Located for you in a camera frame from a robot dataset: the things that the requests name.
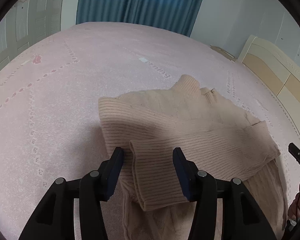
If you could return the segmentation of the beige ribbed knit sweater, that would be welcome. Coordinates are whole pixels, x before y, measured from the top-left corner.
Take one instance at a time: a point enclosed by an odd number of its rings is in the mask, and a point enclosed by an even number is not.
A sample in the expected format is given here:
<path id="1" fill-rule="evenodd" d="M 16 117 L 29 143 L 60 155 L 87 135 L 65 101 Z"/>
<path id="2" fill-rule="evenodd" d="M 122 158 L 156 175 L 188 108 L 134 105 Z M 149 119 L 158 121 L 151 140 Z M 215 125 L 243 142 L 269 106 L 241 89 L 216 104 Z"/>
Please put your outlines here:
<path id="1" fill-rule="evenodd" d="M 276 163 L 280 150 L 265 121 L 215 89 L 182 75 L 170 89 L 100 98 L 98 112 L 107 152 L 125 151 L 120 173 L 125 239 L 186 239 L 195 204 L 184 197 L 172 154 L 217 179 L 239 178 L 276 237 L 287 202 Z"/>

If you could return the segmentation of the cream and tan headboard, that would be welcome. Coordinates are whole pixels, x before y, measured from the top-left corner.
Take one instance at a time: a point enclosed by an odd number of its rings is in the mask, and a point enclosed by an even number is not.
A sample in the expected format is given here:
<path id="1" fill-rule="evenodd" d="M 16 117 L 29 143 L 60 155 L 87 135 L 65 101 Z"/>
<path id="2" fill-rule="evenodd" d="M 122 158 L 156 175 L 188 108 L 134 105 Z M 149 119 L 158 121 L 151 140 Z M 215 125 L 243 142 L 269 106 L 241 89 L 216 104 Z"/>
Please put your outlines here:
<path id="1" fill-rule="evenodd" d="M 238 61 L 279 99 L 300 134 L 300 67 L 273 43 L 250 35 Z"/>

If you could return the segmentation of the pink bed sheet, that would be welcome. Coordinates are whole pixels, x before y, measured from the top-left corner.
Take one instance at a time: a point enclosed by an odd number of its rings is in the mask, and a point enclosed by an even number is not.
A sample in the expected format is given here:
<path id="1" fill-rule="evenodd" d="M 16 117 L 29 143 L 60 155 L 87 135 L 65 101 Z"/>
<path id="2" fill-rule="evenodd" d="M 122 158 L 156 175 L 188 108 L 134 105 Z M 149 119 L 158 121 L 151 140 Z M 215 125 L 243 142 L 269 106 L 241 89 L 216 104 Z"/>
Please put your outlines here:
<path id="1" fill-rule="evenodd" d="M 215 89 L 265 121 L 277 144 L 286 202 L 300 168 L 284 166 L 299 142 L 274 94 L 245 65 L 164 29 L 128 23 L 84 23 L 25 50 L 0 71 L 0 231 L 18 239 L 58 177 L 77 179 L 110 154 L 98 112 L 100 98 L 170 89 L 182 75 Z M 110 239 L 125 239 L 119 181 L 104 207 Z"/>

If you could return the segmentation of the tan pillow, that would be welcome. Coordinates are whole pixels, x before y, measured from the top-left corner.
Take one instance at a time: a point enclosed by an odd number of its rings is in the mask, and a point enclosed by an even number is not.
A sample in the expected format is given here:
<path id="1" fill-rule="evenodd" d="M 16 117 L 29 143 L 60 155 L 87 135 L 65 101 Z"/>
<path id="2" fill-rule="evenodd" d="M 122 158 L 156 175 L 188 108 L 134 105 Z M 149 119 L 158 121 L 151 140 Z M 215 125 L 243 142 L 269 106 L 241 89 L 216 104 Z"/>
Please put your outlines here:
<path id="1" fill-rule="evenodd" d="M 229 52 L 227 52 L 226 50 L 220 48 L 220 47 L 217 47 L 217 46 L 210 46 L 210 48 L 218 53 L 220 53 L 221 55 L 223 55 L 225 58 L 229 59 L 230 61 L 236 61 L 236 58 L 230 54 Z"/>

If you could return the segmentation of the white wardrobe with stickers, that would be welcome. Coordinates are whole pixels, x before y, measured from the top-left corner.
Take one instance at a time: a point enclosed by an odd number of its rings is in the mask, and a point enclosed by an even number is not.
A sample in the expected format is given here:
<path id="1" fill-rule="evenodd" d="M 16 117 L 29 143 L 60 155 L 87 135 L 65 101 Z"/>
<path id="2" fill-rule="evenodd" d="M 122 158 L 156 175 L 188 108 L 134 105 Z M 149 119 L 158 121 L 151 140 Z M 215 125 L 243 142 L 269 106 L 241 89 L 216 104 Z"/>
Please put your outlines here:
<path id="1" fill-rule="evenodd" d="M 18 0 L 0 21 L 0 71 L 23 51 L 61 30 L 63 0 Z"/>

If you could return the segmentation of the blue curtain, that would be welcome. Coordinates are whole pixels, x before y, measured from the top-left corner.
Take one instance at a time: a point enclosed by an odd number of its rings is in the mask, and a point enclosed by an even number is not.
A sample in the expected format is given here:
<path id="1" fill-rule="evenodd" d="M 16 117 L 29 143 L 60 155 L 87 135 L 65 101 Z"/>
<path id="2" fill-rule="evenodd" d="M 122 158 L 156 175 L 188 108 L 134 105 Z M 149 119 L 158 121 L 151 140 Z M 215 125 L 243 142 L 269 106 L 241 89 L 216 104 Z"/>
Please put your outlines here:
<path id="1" fill-rule="evenodd" d="M 202 0 L 78 0 L 76 22 L 123 22 L 190 36 Z"/>

